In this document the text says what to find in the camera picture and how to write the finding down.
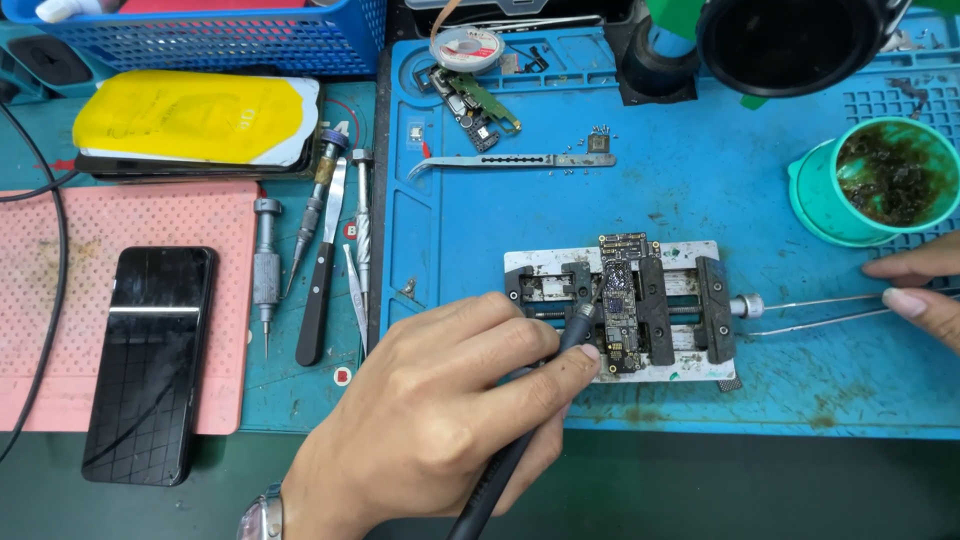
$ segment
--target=knife handle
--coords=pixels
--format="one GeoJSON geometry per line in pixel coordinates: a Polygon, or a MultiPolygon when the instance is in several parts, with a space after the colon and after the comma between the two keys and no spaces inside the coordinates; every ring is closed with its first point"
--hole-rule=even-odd
{"type": "Polygon", "coordinates": [[[312,366],[324,355],[326,305],[330,301],[330,278],[333,276],[333,244],[321,242],[314,259],[310,291],[303,310],[303,324],[297,340],[297,363],[312,366]]]}

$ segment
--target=desoldering braid spool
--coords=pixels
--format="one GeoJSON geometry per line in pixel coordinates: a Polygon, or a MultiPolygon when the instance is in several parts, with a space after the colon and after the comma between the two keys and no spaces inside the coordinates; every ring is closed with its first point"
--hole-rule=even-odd
{"type": "Polygon", "coordinates": [[[494,32],[451,28],[437,34],[430,45],[430,54],[450,71],[476,73],[495,66],[506,46],[503,38],[494,32]]]}

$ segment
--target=wrist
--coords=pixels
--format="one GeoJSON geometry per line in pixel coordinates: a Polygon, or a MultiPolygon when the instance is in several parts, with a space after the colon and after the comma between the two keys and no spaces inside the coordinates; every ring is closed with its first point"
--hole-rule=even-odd
{"type": "Polygon", "coordinates": [[[365,516],[318,431],[303,442],[280,487],[283,540],[360,540],[376,521],[365,516]]]}

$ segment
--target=yellow packaging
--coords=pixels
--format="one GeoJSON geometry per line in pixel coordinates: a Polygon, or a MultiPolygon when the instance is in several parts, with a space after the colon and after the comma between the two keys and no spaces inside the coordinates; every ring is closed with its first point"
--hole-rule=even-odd
{"type": "Polygon", "coordinates": [[[282,79],[144,70],[104,82],[77,115],[79,148],[246,163],[297,132],[300,94],[282,79]]]}

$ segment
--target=fingernail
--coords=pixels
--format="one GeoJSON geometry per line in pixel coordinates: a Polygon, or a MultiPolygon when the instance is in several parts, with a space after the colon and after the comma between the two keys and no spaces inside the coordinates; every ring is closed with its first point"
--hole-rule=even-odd
{"type": "Polygon", "coordinates": [[[909,292],[890,287],[883,291],[883,304],[901,317],[913,319],[926,311],[926,302],[909,292]]]}
{"type": "Polygon", "coordinates": [[[583,350],[585,355],[589,356],[590,358],[593,358],[594,362],[600,361],[600,351],[597,351],[596,347],[590,345],[589,343],[586,343],[584,345],[581,345],[580,349],[583,350]]]}

